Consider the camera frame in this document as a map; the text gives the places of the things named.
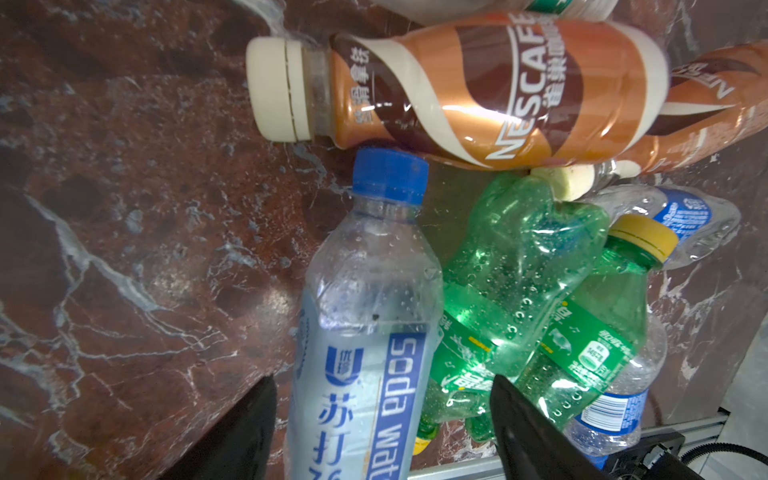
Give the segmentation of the green Sprite bottle yellow cap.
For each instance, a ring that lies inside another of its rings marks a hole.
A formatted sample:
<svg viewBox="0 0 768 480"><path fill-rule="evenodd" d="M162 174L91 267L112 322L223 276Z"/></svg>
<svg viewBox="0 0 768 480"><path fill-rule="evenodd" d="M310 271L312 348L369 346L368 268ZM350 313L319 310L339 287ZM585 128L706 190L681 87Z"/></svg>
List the green Sprite bottle yellow cap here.
<svg viewBox="0 0 768 480"><path fill-rule="evenodd" d="M553 311L513 383L558 430L605 393L645 346L648 276L678 242L649 217L621 216L589 274Z"/></svg>

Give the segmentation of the soda water bottle blue cap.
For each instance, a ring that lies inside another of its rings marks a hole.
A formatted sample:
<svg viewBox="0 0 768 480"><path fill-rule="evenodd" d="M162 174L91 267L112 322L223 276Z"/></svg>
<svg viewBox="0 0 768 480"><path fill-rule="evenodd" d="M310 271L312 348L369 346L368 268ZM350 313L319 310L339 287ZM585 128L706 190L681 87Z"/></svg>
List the soda water bottle blue cap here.
<svg viewBox="0 0 768 480"><path fill-rule="evenodd" d="M443 312L441 265L417 224L428 163L357 152L354 205L302 292L283 451L288 479L404 479Z"/></svg>

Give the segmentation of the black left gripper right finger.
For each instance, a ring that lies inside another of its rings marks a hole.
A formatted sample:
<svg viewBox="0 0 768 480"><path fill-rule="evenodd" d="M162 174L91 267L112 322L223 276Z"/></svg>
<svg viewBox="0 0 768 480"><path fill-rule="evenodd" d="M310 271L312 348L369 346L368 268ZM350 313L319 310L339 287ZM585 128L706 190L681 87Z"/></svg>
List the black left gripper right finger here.
<svg viewBox="0 0 768 480"><path fill-rule="evenodd" d="M490 407L507 479L606 477L503 375L494 378Z"/></svg>

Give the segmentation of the crushed green Sprite bottle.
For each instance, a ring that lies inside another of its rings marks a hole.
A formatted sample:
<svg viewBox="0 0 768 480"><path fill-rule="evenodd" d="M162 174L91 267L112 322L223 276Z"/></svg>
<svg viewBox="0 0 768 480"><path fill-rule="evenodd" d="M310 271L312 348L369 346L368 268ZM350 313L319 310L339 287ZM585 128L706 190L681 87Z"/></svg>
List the crushed green Sprite bottle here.
<svg viewBox="0 0 768 480"><path fill-rule="evenodd" d="M599 206L556 200L541 178L502 173L486 187L465 239L443 267L440 342L416 454L444 423L490 426L495 377L520 375L557 304L592 270L610 224Z"/></svg>

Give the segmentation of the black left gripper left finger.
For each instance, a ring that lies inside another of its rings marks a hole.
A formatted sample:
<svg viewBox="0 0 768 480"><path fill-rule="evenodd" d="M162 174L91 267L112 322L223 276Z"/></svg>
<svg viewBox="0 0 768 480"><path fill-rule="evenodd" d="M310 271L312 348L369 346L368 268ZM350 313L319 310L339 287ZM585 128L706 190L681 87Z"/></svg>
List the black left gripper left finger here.
<svg viewBox="0 0 768 480"><path fill-rule="evenodd" d="M264 479L277 414L277 386L263 377L163 479Z"/></svg>

